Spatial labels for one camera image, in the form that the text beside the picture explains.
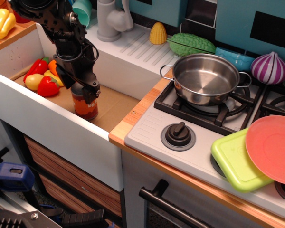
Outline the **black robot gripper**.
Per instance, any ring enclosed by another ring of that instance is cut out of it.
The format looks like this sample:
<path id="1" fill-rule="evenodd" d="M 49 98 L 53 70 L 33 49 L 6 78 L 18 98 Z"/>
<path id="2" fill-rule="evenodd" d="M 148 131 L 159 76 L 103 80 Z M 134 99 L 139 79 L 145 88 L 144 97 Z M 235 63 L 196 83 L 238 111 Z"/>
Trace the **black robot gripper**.
<path id="1" fill-rule="evenodd" d="M 91 104 L 101 93 L 93 72 L 98 57 L 99 52 L 94 45 L 84 45 L 81 53 L 75 57 L 58 53 L 53 56 L 57 62 L 56 72 L 66 89 L 70 89 L 76 82 L 84 86 L 82 93 L 86 104 Z"/>

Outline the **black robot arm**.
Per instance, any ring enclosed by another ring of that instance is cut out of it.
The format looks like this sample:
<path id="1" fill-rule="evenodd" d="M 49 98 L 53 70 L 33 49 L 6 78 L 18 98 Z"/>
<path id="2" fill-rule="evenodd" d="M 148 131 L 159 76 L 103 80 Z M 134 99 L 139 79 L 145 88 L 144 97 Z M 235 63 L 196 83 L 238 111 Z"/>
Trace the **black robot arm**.
<path id="1" fill-rule="evenodd" d="M 67 0 L 11 0 L 11 8 L 22 18 L 40 24 L 56 46 L 57 73 L 66 88 L 79 83 L 84 100 L 91 104 L 100 95 L 93 72 L 99 57 L 97 48 L 86 38 L 86 26 Z"/>

